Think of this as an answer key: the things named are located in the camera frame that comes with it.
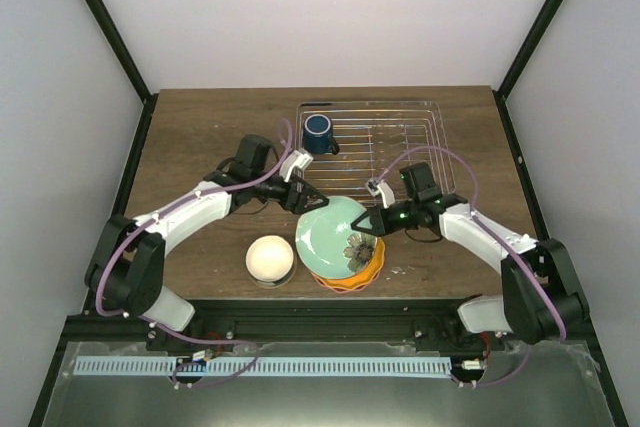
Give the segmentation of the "teal flower plate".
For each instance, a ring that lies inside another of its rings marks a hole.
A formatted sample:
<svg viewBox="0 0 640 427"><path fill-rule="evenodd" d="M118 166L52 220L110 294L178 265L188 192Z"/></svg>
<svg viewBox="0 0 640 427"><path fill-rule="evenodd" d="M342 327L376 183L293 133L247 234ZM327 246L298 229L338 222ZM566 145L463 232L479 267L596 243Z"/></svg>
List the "teal flower plate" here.
<svg viewBox="0 0 640 427"><path fill-rule="evenodd" d="M362 271L377 238L355 233L350 224L365 211L352 198L330 196L327 206L301 215L295 246L303 264L328 279L345 279Z"/></svg>

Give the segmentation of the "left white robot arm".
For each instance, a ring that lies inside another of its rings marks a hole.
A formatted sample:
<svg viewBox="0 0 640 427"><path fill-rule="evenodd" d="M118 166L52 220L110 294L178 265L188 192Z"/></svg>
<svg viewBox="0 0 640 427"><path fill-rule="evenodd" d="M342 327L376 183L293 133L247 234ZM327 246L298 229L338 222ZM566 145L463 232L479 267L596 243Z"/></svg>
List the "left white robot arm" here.
<svg viewBox="0 0 640 427"><path fill-rule="evenodd" d="M207 225L224 219L256 199L273 201L295 215L325 207L329 200L302 179L313 158L285 148L272 168L266 166L272 141L249 134L235 155L206 175L191 191L136 218L113 215L105 224L85 274L104 317L139 317L169 329L181 350L196 349L204 339L194 306L164 284L168 254Z"/></svg>

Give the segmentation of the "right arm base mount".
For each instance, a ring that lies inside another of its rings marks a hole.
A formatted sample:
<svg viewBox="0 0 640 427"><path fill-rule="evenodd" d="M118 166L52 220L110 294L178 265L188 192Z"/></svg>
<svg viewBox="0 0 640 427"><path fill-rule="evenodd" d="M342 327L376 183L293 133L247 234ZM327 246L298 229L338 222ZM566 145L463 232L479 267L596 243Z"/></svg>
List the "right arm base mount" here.
<svg viewBox="0 0 640 427"><path fill-rule="evenodd" d="M435 350L476 351L499 349L499 340L487 333L470 333L459 321L449 317L426 316L412 321L414 338L420 344L431 345Z"/></svg>

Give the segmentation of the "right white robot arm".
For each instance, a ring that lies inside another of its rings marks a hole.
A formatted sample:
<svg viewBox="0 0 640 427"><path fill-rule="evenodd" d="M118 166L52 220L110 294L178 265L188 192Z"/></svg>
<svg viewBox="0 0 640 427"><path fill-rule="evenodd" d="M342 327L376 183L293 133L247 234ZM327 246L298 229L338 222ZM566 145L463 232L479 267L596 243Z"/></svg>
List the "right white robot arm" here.
<svg viewBox="0 0 640 427"><path fill-rule="evenodd" d="M351 224L373 237L425 228L457 244L486 263L501 278L501 294L463 301L444 325L447 343L472 346L480 333L511 334L534 345L566 338L568 330L589 318L589 305L567 248L557 239L537 240L516 233L478 212L457 194L445 194L431 168L421 162L400 171L406 197L397 201L384 180L367 190L381 199Z"/></svg>

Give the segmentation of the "blue enamel mug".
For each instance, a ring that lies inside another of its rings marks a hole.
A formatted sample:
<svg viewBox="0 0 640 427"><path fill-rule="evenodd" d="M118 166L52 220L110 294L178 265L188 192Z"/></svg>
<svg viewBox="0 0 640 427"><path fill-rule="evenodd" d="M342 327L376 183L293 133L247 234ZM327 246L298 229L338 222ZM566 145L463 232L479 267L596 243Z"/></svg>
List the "blue enamel mug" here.
<svg viewBox="0 0 640 427"><path fill-rule="evenodd" d="M302 126L302 146L314 155L338 155L340 147L333 133L333 123L324 114L312 114Z"/></svg>

